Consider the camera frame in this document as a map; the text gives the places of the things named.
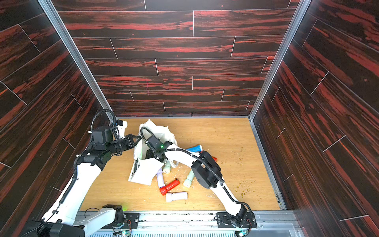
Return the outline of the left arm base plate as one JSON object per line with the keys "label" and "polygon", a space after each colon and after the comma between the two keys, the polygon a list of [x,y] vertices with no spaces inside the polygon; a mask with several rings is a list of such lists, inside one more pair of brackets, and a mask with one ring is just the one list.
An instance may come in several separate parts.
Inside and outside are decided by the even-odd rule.
{"label": "left arm base plate", "polygon": [[102,227],[102,230],[117,230],[117,229],[137,229],[139,224],[140,213],[124,212],[123,217],[116,217],[115,221]]}

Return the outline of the white canvas tote bag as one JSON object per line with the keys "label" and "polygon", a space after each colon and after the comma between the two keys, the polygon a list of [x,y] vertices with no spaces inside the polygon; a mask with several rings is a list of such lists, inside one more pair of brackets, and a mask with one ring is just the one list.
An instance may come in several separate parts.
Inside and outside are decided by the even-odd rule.
{"label": "white canvas tote bag", "polygon": [[157,126],[151,120],[140,124],[140,128],[144,128],[138,135],[143,134],[145,137],[141,139],[134,148],[134,163],[128,181],[143,185],[151,185],[153,177],[158,170],[164,166],[161,162],[154,158],[151,148],[146,144],[146,140],[154,134],[161,142],[172,142],[177,144],[175,136],[167,127]]}

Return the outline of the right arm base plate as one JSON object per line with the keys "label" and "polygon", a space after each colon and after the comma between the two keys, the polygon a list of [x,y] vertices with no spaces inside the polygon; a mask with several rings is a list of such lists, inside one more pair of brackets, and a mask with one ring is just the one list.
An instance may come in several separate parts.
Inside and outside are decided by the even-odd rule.
{"label": "right arm base plate", "polygon": [[249,211],[240,221],[236,216],[227,212],[217,212],[214,220],[217,222],[218,228],[257,228],[255,215]]}

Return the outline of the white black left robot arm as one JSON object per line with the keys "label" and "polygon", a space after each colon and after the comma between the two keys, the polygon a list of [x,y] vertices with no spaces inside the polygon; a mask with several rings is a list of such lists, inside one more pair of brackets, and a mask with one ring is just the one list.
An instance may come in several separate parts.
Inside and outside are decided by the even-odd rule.
{"label": "white black left robot arm", "polygon": [[110,135],[92,135],[88,148],[74,161],[74,174],[54,205],[47,211],[40,226],[32,232],[34,237],[89,237],[110,225],[124,226],[122,206],[108,204],[95,214],[76,221],[79,208],[91,185],[112,156],[133,149],[140,136],[126,135],[118,140]]}

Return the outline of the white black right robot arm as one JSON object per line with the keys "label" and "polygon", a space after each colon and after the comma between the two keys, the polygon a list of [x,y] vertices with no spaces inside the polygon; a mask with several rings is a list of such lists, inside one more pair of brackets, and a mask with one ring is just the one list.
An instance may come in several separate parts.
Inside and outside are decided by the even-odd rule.
{"label": "white black right robot arm", "polygon": [[236,228],[243,227],[246,222],[250,228],[257,227],[250,206],[234,197],[222,177],[221,168],[208,152],[193,153],[168,141],[162,143],[153,136],[144,142],[153,151],[155,159],[177,161],[191,168],[198,183],[210,189],[223,204],[228,215],[226,218],[221,218],[222,222]]}

